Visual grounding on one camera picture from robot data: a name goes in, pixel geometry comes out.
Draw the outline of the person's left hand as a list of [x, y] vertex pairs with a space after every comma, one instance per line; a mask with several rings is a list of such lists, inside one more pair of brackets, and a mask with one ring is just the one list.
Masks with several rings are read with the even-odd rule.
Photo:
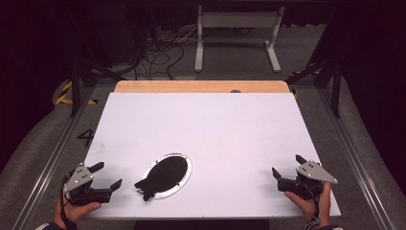
[[78, 225], [79, 222], [89, 213], [98, 210], [102, 205], [98, 202], [91, 202], [84, 206], [75, 206], [70, 204], [66, 199], [58, 199], [56, 202], [53, 222], [59, 226], [68, 226], [71, 224]]

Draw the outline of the oval jewelled picture frame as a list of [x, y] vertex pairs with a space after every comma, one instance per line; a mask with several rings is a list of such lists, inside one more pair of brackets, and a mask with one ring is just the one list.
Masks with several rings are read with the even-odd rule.
[[192, 175], [192, 161], [182, 153], [169, 153], [155, 160], [142, 179], [134, 184], [143, 201], [172, 196], [181, 190]]

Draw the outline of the person's right hand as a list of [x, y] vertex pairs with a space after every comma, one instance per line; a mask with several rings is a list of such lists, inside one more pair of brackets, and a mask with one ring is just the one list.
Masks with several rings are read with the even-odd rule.
[[318, 225], [325, 226], [331, 224], [330, 219], [330, 183], [324, 183], [323, 192], [319, 196], [319, 203], [315, 204], [312, 200], [303, 200], [299, 196], [291, 193], [285, 192], [284, 195], [290, 199], [303, 213], [304, 219], [306, 221], [312, 221], [316, 214], [316, 209], [319, 209], [319, 220]]

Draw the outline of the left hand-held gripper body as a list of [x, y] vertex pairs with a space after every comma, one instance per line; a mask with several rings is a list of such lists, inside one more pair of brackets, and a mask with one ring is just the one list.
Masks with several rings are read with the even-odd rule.
[[91, 202], [108, 203], [111, 198], [109, 189], [93, 189], [94, 176], [89, 167], [80, 164], [69, 175], [68, 182], [63, 187], [67, 200], [73, 205], [86, 205]]

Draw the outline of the white table board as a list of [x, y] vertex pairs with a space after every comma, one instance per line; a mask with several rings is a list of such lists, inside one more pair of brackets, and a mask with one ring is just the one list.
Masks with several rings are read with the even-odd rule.
[[[145, 202], [135, 183], [178, 152], [192, 174], [175, 194]], [[272, 172], [296, 174], [318, 154], [290, 93], [112, 93], [85, 163], [94, 187], [122, 186], [91, 219], [271, 219], [300, 215]]]

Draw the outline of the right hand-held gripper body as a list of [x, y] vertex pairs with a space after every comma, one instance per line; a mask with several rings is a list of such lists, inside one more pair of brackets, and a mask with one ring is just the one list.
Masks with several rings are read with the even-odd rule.
[[294, 179], [277, 180], [280, 192], [291, 192], [304, 200], [310, 200], [323, 192], [325, 182], [338, 183], [335, 177], [314, 161], [306, 161], [296, 168], [296, 172]]

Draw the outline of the aluminium floor rail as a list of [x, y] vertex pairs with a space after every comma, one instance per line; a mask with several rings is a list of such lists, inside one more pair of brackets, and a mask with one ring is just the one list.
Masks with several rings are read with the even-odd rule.
[[35, 179], [33, 187], [30, 189], [29, 196], [25, 199], [24, 206], [20, 210], [18, 217], [12, 225], [11, 230], [26, 230], [33, 218], [34, 212], [38, 207], [42, 197], [47, 191], [47, 188], [55, 174], [56, 168], [65, 152], [68, 141], [72, 136], [73, 130], [79, 118], [84, 111], [88, 100], [94, 92], [94, 87], [83, 88], [82, 94], [79, 96], [78, 110], [75, 115], [68, 114], [64, 118], [64, 125], [57, 136], [57, 142], [53, 145], [52, 151], [47, 158], [47, 161], [42, 165], [39, 176]]
[[388, 212], [384, 208], [382, 200], [376, 187], [372, 181], [371, 176], [362, 165], [358, 157], [355, 146], [350, 140], [350, 136], [345, 129], [345, 126], [340, 118], [338, 118], [331, 108], [332, 100], [325, 89], [317, 89], [319, 98], [324, 105], [330, 119], [332, 120], [335, 129], [338, 132], [341, 142], [346, 150], [345, 155], [349, 161], [350, 167], [354, 172], [355, 178], [360, 186], [363, 196], [372, 211], [372, 215], [380, 230], [398, 230], [395, 223], [391, 220]]

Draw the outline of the white metal desk frame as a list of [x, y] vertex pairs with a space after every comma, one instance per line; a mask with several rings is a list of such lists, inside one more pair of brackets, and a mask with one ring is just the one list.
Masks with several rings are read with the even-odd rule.
[[248, 29], [270, 29], [271, 35], [264, 41], [264, 46], [275, 73], [280, 73], [281, 66], [275, 53], [275, 42], [282, 23], [284, 7], [279, 7], [274, 11], [204, 11], [202, 6], [198, 7], [196, 29], [197, 46], [195, 55], [194, 71], [203, 70], [204, 55], [204, 28], [248, 28]]

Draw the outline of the yellow black floor tape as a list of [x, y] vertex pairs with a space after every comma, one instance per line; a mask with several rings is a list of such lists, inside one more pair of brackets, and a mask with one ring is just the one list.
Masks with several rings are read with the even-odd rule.
[[288, 75], [288, 77], [293, 78], [293, 77], [296, 77], [296, 76], [301, 75], [301, 74], [316, 75], [317, 76], [317, 75], [320, 74], [320, 72], [321, 72], [320, 68], [316, 69], [316, 70], [312, 70], [312, 71], [310, 71], [308, 69], [304, 69], [302, 71], [293, 71]]

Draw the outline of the black metal stand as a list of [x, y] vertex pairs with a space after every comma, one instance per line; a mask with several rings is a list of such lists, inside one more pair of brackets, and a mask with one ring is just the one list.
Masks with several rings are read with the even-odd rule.
[[71, 77], [73, 90], [73, 107], [71, 116], [75, 117], [79, 113], [79, 109], [82, 105], [80, 98], [79, 81], [83, 81], [86, 87], [94, 87], [96, 84], [95, 75], [92, 73], [92, 69], [96, 69], [103, 75], [115, 81], [123, 81], [124, 78], [119, 74], [108, 70], [105, 67], [99, 65], [96, 61], [85, 57], [81, 52], [75, 51], [71, 58]]
[[[331, 99], [330, 99], [330, 107], [333, 111], [333, 114], [339, 118], [339, 98], [340, 98], [340, 89], [341, 89], [341, 72], [342, 67], [340, 61], [337, 59], [326, 59], [322, 60], [317, 63], [310, 64], [307, 68], [310, 71], [321, 69], [319, 75], [317, 75], [316, 79], [314, 80], [314, 85], [317, 88], [326, 88], [327, 84], [332, 81], [332, 92], [331, 92]], [[285, 80], [287, 84], [291, 84], [293, 82], [299, 81], [304, 77], [308, 76], [307, 74], [301, 74], [293, 78], [289, 78]]]

